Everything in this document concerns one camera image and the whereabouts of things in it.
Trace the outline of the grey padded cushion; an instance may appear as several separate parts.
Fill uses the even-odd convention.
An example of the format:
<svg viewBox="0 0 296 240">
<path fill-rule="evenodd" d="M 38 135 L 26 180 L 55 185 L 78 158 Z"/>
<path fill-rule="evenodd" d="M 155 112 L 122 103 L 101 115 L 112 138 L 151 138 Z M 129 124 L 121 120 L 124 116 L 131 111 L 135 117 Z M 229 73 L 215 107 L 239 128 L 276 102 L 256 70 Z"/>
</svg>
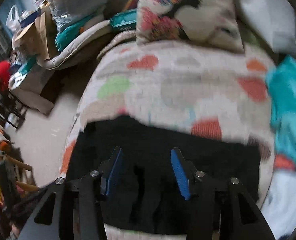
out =
<svg viewBox="0 0 296 240">
<path fill-rule="evenodd" d="M 41 56 L 36 57 L 37 64 L 46 70 L 62 70 L 68 67 L 75 66 L 77 63 L 73 63 L 72 58 L 79 53 L 85 46 L 91 42 L 101 38 L 112 32 L 109 20 L 104 20 L 90 27 L 88 30 L 80 34 L 70 44 L 64 48 L 59 55 L 49 59 L 43 60 Z"/>
</svg>

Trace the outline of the red round object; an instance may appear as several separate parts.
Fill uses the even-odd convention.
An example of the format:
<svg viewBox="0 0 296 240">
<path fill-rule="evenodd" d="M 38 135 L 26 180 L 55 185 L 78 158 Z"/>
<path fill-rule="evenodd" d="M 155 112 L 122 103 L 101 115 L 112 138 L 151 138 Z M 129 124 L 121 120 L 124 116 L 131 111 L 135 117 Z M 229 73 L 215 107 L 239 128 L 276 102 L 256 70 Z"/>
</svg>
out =
<svg viewBox="0 0 296 240">
<path fill-rule="evenodd" d="M 8 90 L 8 84 L 10 79 L 10 62 L 0 61 L 0 92 Z"/>
</svg>

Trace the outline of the teal box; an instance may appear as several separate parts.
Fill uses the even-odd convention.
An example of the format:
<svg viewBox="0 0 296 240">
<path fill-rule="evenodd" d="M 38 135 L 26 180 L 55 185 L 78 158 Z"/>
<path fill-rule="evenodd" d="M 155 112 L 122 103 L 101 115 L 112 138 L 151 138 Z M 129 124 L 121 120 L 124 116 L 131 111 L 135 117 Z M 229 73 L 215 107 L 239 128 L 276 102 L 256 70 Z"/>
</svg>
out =
<svg viewBox="0 0 296 240">
<path fill-rule="evenodd" d="M 137 25 L 137 9 L 131 9 L 115 14 L 109 23 L 113 31 L 135 30 Z"/>
</svg>

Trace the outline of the brown paper bag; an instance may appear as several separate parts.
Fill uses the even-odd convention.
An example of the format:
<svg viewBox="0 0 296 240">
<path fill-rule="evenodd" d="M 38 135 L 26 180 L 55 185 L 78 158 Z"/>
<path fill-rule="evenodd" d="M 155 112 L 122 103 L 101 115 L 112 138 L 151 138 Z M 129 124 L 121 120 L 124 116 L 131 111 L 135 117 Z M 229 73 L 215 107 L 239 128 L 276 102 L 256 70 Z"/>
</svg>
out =
<svg viewBox="0 0 296 240">
<path fill-rule="evenodd" d="M 56 23 L 50 11 L 44 11 L 33 23 L 13 35 L 12 47 L 24 55 L 38 55 L 42 60 L 49 60 L 59 54 L 56 36 Z"/>
</svg>

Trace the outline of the heart pattern quilt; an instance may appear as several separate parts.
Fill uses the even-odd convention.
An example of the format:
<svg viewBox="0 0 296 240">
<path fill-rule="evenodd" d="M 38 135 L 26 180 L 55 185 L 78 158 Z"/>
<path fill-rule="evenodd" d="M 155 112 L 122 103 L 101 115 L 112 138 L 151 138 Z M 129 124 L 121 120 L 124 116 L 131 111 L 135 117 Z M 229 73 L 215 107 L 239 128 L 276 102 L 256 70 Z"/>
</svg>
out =
<svg viewBox="0 0 296 240">
<path fill-rule="evenodd" d="M 275 151 L 264 79 L 278 56 L 250 43 L 235 54 L 178 41 L 138 46 L 123 38 L 119 35 L 99 54 L 66 139 L 60 174 L 66 175 L 88 123 L 128 114 L 147 126 L 258 145 L 257 205 L 260 211 L 276 210 L 274 171 L 286 159 Z"/>
</svg>

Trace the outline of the printed lady cushion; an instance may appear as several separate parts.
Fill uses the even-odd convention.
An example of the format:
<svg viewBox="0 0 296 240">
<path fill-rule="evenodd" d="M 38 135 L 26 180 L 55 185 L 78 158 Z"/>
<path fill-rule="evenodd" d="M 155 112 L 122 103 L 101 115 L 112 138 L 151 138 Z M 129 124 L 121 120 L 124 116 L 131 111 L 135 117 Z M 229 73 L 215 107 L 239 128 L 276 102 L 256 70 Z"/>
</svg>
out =
<svg viewBox="0 0 296 240">
<path fill-rule="evenodd" d="M 161 40 L 244 51 L 234 0 L 138 0 L 136 42 Z"/>
</svg>

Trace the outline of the black pants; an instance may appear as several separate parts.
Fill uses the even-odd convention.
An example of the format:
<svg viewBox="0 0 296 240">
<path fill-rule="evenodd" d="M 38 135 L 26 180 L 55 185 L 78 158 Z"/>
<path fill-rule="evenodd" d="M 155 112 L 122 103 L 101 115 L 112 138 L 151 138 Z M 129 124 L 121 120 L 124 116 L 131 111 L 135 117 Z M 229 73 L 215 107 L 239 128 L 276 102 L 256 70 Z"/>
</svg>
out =
<svg viewBox="0 0 296 240">
<path fill-rule="evenodd" d="M 118 183 L 102 205 L 106 224 L 126 230 L 184 235 L 190 215 L 170 161 L 171 149 L 213 178 L 236 177 L 258 200 L 259 149 L 239 143 L 205 139 L 152 126 L 127 115 L 91 122 L 77 137 L 66 177 L 79 179 L 123 150 Z"/>
</svg>

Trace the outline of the white pillow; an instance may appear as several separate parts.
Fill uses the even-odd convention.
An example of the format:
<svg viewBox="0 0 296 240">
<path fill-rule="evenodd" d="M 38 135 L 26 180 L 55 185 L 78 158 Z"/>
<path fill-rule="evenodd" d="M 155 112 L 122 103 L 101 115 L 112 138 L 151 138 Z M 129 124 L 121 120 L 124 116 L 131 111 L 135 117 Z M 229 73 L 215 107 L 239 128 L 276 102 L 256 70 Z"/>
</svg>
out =
<svg viewBox="0 0 296 240">
<path fill-rule="evenodd" d="M 296 57 L 296 15 L 288 0 L 239 0 L 238 9 L 274 53 Z"/>
</svg>

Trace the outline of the white teal fleece blanket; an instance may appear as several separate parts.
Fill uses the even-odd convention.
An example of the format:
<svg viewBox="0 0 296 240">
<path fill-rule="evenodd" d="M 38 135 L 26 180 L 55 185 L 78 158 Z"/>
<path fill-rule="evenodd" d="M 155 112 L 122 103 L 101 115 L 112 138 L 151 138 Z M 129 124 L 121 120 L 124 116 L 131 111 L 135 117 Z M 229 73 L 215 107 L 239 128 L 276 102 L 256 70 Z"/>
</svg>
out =
<svg viewBox="0 0 296 240">
<path fill-rule="evenodd" d="M 296 229 L 296 59 L 286 56 L 265 82 L 276 156 L 261 211 L 275 239 L 288 239 Z"/>
</svg>

